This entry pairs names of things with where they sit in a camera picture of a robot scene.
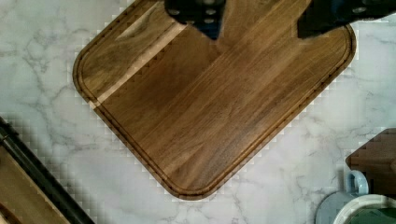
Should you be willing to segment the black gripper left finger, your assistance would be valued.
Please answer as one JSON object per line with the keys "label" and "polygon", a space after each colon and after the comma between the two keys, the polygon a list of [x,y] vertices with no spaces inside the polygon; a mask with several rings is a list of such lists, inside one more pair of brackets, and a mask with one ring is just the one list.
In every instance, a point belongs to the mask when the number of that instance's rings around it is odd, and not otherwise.
{"label": "black gripper left finger", "polygon": [[167,14],[212,40],[219,38],[226,0],[164,0]]}

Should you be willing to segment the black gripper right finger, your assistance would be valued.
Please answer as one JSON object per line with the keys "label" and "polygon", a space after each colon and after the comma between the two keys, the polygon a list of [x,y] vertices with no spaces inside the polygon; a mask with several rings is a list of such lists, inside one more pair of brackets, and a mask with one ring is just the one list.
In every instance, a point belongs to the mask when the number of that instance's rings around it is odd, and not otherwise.
{"label": "black gripper right finger", "polygon": [[396,0],[312,0],[297,20],[297,35],[306,39],[354,21],[378,20],[396,11]]}

